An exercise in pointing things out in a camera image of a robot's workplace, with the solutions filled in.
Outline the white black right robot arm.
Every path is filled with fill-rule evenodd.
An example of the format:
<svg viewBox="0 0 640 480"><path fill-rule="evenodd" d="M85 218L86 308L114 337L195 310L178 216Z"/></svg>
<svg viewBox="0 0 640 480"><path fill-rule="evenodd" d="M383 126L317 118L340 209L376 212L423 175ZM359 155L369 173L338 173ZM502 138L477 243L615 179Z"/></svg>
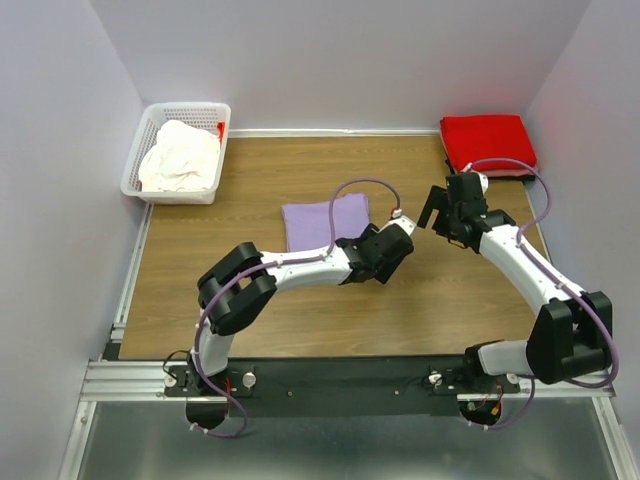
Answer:
<svg viewBox="0 0 640 480"><path fill-rule="evenodd" d="M480 392L496 376L514 374L547 385L580 384L581 376L608 371L599 387L619 369L613 343L613 308L602 292L588 292L551 265L502 210L489 208L487 180L478 172L450 175L431 188L418 220L449 242L490 261L520 292L536 316L528 339L491 341L465 351L460 379Z"/></svg>

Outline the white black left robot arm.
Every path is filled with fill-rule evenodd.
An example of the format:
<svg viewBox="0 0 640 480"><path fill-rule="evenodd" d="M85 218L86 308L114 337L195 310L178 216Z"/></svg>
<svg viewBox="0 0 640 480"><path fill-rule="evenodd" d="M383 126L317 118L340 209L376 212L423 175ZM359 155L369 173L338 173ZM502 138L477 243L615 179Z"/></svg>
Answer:
<svg viewBox="0 0 640 480"><path fill-rule="evenodd" d="M258 251L252 242L236 246L197 282L200 319L188 384L201 395L222 390L234 335L249 327L275 295L318 285L386 283L413 253L415 229L402 216L382 228L369 224L357 238L339 238L318 249L273 253Z"/></svg>

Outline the purple t shirt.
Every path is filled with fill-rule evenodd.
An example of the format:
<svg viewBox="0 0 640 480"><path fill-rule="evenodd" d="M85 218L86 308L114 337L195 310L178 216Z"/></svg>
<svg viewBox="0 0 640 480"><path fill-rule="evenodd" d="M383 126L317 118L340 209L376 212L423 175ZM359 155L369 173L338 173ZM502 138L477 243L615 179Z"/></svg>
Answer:
<svg viewBox="0 0 640 480"><path fill-rule="evenodd" d="M286 204L281 207L289 252L325 247L331 239L329 202ZM337 238L359 237L369 224L369 201L363 193L335 200L333 218Z"/></svg>

